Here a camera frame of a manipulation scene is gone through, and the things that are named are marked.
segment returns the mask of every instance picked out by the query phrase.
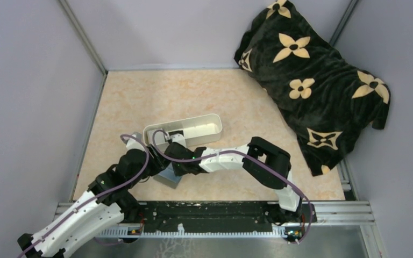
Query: beige marble tabletop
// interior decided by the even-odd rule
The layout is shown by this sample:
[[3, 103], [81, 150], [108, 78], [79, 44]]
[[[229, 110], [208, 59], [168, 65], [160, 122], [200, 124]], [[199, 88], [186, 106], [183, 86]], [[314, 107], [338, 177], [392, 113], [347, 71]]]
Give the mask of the beige marble tabletop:
[[[208, 147], [234, 147], [260, 136], [288, 151], [294, 183], [312, 200], [344, 199], [338, 172], [312, 177], [295, 133], [264, 90], [244, 71], [153, 70], [109, 72], [74, 199], [126, 152], [119, 136], [144, 127], [218, 114], [222, 138]], [[137, 200], [277, 200], [245, 170], [183, 176], [176, 189], [152, 178], [130, 192]]]

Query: white container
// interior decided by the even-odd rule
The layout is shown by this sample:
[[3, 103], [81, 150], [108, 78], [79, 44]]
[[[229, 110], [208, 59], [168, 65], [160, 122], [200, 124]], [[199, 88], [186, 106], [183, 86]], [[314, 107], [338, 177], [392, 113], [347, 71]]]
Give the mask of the white container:
[[[222, 136], [222, 122], [217, 114], [206, 114], [205, 116], [148, 125], [143, 129], [143, 140], [145, 144], [154, 144], [152, 138], [154, 131], [157, 129], [163, 129], [167, 133], [182, 130], [184, 138], [186, 139], [186, 147], [215, 142]], [[155, 141], [155, 144], [162, 151], [168, 146], [164, 141], [162, 133], [156, 134]]]

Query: flower pattern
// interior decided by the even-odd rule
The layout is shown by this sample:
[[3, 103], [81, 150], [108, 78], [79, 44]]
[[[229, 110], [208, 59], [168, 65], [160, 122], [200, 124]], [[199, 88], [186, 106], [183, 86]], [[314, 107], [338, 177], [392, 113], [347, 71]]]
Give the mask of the flower pattern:
[[287, 9], [283, 6], [286, 2], [287, 2], [287, 0], [277, 0], [276, 3], [271, 4], [270, 6], [268, 6], [267, 8], [270, 9], [270, 10], [268, 10], [267, 18], [265, 18], [265, 19], [268, 19], [268, 17], [270, 17], [276, 11], [280, 15], [290, 19], [291, 15], [290, 15], [289, 9]]
[[387, 90], [387, 87], [384, 86], [384, 82], [379, 78], [374, 78], [371, 74], [365, 74], [361, 71], [357, 71], [359, 79], [365, 83], [365, 85], [360, 86], [355, 90], [354, 95], [352, 98], [360, 98], [370, 94], [371, 92], [375, 91], [379, 96], [381, 96], [382, 101], [384, 103], [389, 103], [390, 94]]
[[321, 148], [322, 146], [328, 146], [334, 150], [338, 150], [336, 145], [336, 140], [339, 135], [343, 132], [330, 132], [330, 133], [319, 133], [314, 130], [307, 128], [309, 134], [308, 145], [316, 148]]
[[285, 47], [275, 56], [273, 63], [283, 60], [288, 57], [291, 53], [300, 58], [309, 58], [309, 53], [305, 49], [305, 46], [309, 43], [311, 37], [299, 38], [295, 41], [291, 36], [279, 33], [279, 41]]
[[298, 99], [300, 96], [303, 99], [309, 98], [309, 96], [311, 96], [311, 89], [309, 87], [311, 87], [314, 82], [313, 78], [305, 79], [303, 82], [300, 79], [290, 81], [289, 86], [293, 90], [289, 92], [289, 97], [291, 99]]
[[251, 55], [251, 51], [252, 51], [252, 48], [248, 50], [248, 52], [243, 52], [240, 60], [238, 61], [238, 65], [241, 66], [243, 70], [250, 71], [250, 72], [252, 72], [251, 65], [249, 64], [249, 56]]

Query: black blanket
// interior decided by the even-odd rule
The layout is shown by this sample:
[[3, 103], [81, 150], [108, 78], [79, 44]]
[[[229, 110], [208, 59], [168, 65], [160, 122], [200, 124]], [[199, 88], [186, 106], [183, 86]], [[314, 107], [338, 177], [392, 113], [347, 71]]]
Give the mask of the black blanket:
[[314, 176], [351, 152], [369, 123], [385, 126], [387, 85], [348, 64], [289, 1], [257, 15], [234, 59], [278, 105]]

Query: robotic arm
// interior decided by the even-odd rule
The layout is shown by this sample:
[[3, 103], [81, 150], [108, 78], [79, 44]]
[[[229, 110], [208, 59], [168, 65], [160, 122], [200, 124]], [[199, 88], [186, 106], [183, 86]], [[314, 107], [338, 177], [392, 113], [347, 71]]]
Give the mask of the robotic arm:
[[[165, 170], [171, 162], [177, 176], [244, 168], [261, 184], [275, 189], [282, 212], [292, 213], [294, 217], [300, 216], [301, 198], [293, 189], [238, 154], [242, 153], [255, 159], [265, 155], [262, 163], [291, 181], [290, 155], [270, 142], [253, 137], [249, 144], [235, 148], [199, 147], [191, 151], [186, 148], [186, 142], [181, 134], [171, 135], [166, 140], [169, 146], [165, 154], [159, 153], [152, 145], [146, 147], [146, 152], [145, 146], [138, 140], [138, 135], [133, 135], [127, 141], [127, 153], [119, 159], [118, 164], [98, 175], [74, 205], [43, 230], [33, 235], [23, 234], [18, 239], [18, 244], [24, 250], [19, 257], [26, 255], [68, 258], [83, 244], [110, 226], [117, 223], [138, 223], [141, 220], [140, 207], [128, 190], [142, 178], [154, 176]], [[202, 159], [189, 163], [174, 161], [199, 157]]]

